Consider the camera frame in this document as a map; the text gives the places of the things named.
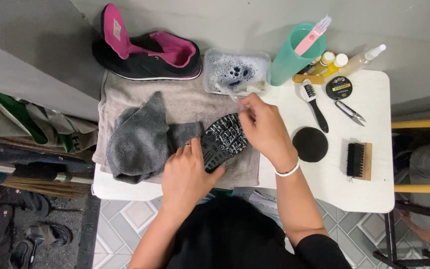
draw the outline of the microfiber cloth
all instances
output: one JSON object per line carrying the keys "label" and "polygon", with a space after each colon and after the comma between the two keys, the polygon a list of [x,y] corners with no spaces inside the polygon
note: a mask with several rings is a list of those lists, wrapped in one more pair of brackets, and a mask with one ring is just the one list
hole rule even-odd
{"label": "microfiber cloth", "polygon": [[[101,165],[100,170],[112,173],[107,162],[106,149],[116,120],[126,109],[142,107],[156,91],[162,93],[165,119],[170,129],[172,124],[193,122],[202,122],[207,128],[227,114],[238,113],[238,105],[231,101],[229,96],[207,93],[202,85],[202,77],[192,80],[134,81],[106,72],[99,103],[99,138],[96,152],[92,156],[92,160]],[[249,144],[225,163],[225,174],[216,187],[231,189],[257,186],[259,162],[260,152]],[[147,182],[161,183],[161,178],[162,173],[153,175]]]}
{"label": "microfiber cloth", "polygon": [[128,108],[116,120],[106,157],[116,180],[137,184],[160,173],[169,156],[202,132],[202,123],[167,124],[162,94],[141,108]]}

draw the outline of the white beaded bracelet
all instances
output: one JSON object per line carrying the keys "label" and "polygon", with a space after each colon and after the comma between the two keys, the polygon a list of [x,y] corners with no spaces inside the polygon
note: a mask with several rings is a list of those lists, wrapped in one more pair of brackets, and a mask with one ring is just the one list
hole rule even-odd
{"label": "white beaded bracelet", "polygon": [[287,173],[282,174],[282,173],[278,173],[278,171],[275,169],[275,173],[276,173],[277,175],[279,175],[280,177],[287,177],[287,176],[289,176],[289,175],[291,175],[291,174],[295,173],[295,171],[296,171],[296,170],[298,170],[298,168],[299,168],[299,167],[300,167],[300,159],[298,159],[298,162],[296,162],[296,166],[295,166],[295,168],[293,168],[290,172],[287,172]]}

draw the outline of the broom bristles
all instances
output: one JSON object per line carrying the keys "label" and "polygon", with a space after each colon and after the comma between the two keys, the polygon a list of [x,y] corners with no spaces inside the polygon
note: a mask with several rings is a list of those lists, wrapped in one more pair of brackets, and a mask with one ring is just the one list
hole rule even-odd
{"label": "broom bristles", "polygon": [[8,176],[2,186],[63,198],[84,198],[91,193],[91,185],[75,182],[42,181]]}

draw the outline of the thread snips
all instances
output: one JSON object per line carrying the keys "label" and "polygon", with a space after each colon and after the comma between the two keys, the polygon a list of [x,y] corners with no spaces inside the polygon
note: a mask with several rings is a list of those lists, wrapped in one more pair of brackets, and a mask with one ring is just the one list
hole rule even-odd
{"label": "thread snips", "polygon": [[361,122],[366,122],[366,120],[358,114],[356,111],[352,110],[349,106],[345,105],[342,101],[336,101],[334,104],[348,117],[350,117],[355,123],[364,126]]}

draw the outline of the shoe label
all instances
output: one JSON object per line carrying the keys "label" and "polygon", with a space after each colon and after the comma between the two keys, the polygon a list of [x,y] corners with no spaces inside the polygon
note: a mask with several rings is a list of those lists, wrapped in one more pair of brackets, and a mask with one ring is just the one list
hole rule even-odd
{"label": "shoe label", "polygon": [[114,19],[114,36],[120,41],[120,24]]}

